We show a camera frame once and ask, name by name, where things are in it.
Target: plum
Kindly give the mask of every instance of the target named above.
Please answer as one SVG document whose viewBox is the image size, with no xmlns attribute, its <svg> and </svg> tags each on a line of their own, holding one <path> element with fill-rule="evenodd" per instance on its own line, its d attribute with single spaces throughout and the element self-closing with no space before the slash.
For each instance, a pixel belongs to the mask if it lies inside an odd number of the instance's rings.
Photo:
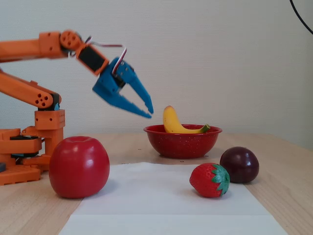
<svg viewBox="0 0 313 235">
<path fill-rule="evenodd" d="M 259 173 L 259 161 L 254 153 L 245 147 L 232 147 L 226 150 L 220 159 L 232 183 L 249 183 Z"/>
</svg>

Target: table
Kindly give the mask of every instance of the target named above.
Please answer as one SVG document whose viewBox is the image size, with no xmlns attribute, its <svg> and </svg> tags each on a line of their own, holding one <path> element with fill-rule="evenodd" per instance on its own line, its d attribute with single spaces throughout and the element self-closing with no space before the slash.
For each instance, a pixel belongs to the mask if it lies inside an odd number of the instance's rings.
<svg viewBox="0 0 313 235">
<path fill-rule="evenodd" d="M 173 160 L 160 157 L 146 133 L 84 134 L 97 138 L 110 162 L 127 164 L 218 163 L 233 146 L 249 148 L 258 157 L 260 172 L 247 189 L 290 235 L 313 234 L 313 152 L 272 135 L 221 133 L 203 158 Z M 37 182 L 0 187 L 0 234 L 55 235 L 66 224 L 81 200 L 56 196 L 48 173 Z"/>
</svg>

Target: bowl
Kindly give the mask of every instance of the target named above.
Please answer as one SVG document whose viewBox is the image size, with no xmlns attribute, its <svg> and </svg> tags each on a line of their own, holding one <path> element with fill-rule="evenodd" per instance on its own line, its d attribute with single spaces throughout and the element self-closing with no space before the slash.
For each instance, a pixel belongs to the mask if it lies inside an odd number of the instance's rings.
<svg viewBox="0 0 313 235">
<path fill-rule="evenodd" d="M 183 124 L 187 129 L 200 129 L 203 125 Z M 215 145 L 221 128 L 211 126 L 203 134 L 166 133 L 164 125 L 147 126 L 143 129 L 148 134 L 152 147 L 162 156 L 175 159 L 201 158 Z"/>
</svg>

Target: cable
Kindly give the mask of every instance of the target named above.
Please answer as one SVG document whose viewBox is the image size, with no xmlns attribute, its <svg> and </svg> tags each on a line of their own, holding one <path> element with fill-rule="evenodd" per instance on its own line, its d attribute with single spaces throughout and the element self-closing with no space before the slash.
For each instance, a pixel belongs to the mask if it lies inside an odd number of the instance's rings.
<svg viewBox="0 0 313 235">
<path fill-rule="evenodd" d="M 103 44 L 103 43 L 94 42 L 94 41 L 92 41 L 92 36 L 89 36 L 89 37 L 86 39 L 85 44 L 92 44 L 92 45 L 96 45 L 96 46 L 99 46 L 99 47 L 123 47 L 122 44 Z M 122 60 L 124 59 L 124 56 L 125 56 L 126 52 L 127 52 L 127 48 L 124 47 L 123 53 L 122 53 L 121 56 L 118 58 L 116 64 L 115 64 L 114 67 L 113 67 L 113 71 L 112 71 L 113 74 L 116 74 L 117 67 L 122 63 Z M 70 56 L 72 56 L 72 57 L 74 57 L 75 54 L 76 54 L 76 53 L 75 53 L 74 51 L 71 51 L 71 52 L 70 52 Z"/>
<path fill-rule="evenodd" d="M 290 3 L 291 3 L 291 5 L 292 5 L 292 8 L 293 8 L 294 12 L 296 13 L 297 17 L 299 18 L 299 20 L 302 22 L 302 24 L 305 26 L 305 28 L 307 28 L 307 30 L 308 30 L 311 34 L 313 34 L 313 31 L 307 26 L 307 24 L 303 21 L 303 19 L 302 19 L 301 16 L 299 15 L 299 13 L 298 13 L 297 9 L 295 8 L 295 6 L 294 6 L 292 0 L 290 0 Z"/>
</svg>

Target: white paper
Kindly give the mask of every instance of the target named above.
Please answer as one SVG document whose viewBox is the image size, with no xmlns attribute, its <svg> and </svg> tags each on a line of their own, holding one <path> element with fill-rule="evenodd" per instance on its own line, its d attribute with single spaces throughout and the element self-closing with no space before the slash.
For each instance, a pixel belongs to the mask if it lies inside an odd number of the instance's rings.
<svg viewBox="0 0 313 235">
<path fill-rule="evenodd" d="M 243 185 L 200 197 L 189 183 L 196 166 L 113 165 L 104 188 L 82 201 L 60 234 L 286 235 Z"/>
</svg>

